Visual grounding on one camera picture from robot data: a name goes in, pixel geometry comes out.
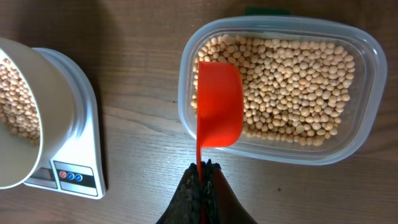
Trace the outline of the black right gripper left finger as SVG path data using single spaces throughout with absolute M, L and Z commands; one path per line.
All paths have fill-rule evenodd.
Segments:
M 156 224 L 201 224 L 203 184 L 197 165 L 191 163 L 178 183 L 169 205 Z

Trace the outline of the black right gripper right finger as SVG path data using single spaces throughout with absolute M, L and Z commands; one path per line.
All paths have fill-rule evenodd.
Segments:
M 203 221 L 206 224 L 255 224 L 234 194 L 218 163 L 202 162 Z

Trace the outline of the red measuring scoop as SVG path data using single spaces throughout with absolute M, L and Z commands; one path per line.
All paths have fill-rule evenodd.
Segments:
M 197 89 L 197 169 L 203 183 L 201 150 L 229 147 L 243 128 L 243 84 L 225 62 L 200 62 Z

